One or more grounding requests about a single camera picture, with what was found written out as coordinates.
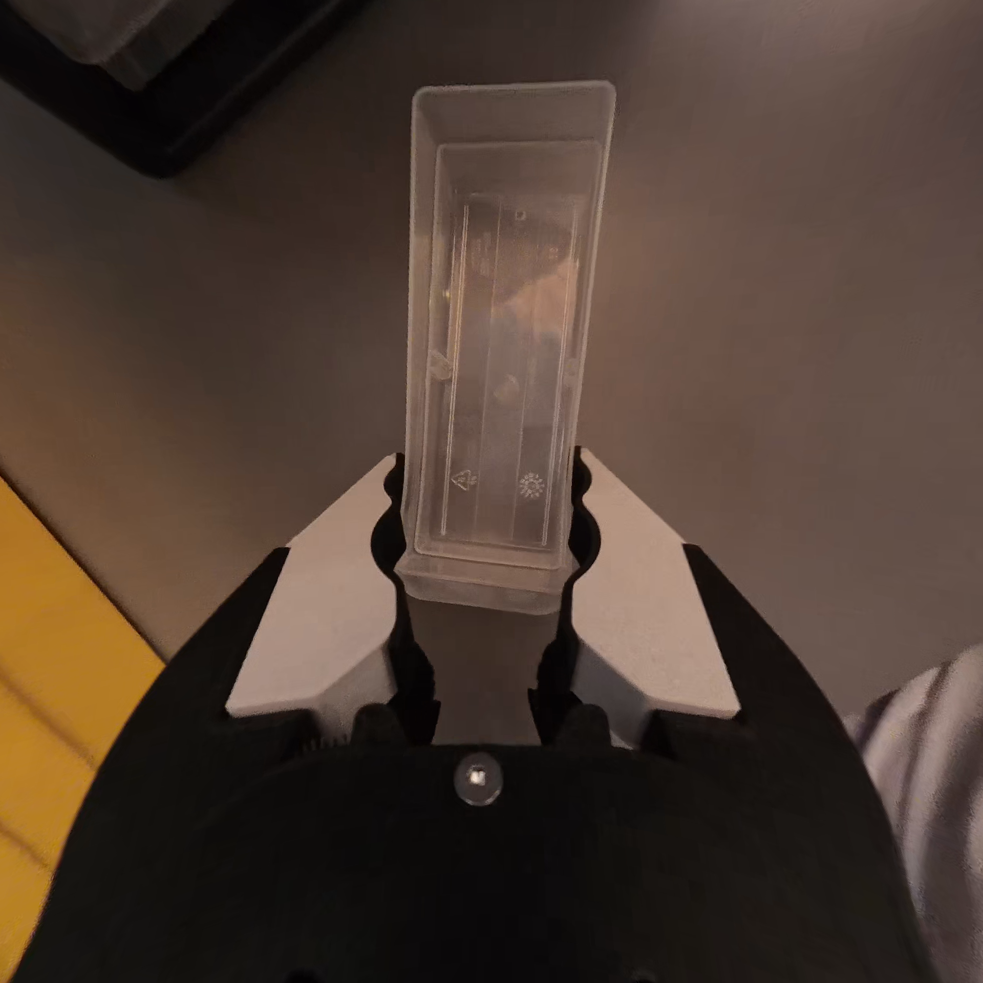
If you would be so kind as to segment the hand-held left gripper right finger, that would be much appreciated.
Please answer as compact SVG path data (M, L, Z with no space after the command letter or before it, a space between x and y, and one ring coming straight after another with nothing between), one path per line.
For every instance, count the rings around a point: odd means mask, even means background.
M556 743L587 705L604 712L619 745L643 745L663 715L737 719L682 537L583 447L570 505L570 572L530 690L541 743Z

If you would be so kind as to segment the yellow plastic bin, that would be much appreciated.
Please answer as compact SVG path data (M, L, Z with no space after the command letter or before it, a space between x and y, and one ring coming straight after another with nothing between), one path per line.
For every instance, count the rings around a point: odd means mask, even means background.
M92 781L164 667L1 485L2 832L51 871Z

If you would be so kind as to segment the clear plastic drawer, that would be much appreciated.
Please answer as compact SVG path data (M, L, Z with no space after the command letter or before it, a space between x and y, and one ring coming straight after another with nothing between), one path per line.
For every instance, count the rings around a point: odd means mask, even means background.
M413 98L396 569L419 600L559 609L615 107L606 80Z

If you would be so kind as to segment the black drawer cabinet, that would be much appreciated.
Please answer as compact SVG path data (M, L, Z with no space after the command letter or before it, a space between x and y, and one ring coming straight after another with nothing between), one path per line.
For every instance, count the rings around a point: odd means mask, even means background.
M133 91L59 51L1 3L1 76L129 168L186 169L355 17L360 1L237 1Z

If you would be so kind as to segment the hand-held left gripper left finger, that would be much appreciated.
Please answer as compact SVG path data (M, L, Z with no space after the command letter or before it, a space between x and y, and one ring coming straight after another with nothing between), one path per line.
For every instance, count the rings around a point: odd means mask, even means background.
M405 548L404 456L388 455L289 543L226 702L237 719L305 711L331 741L362 707L390 706L408 741L432 741L435 670L396 573Z

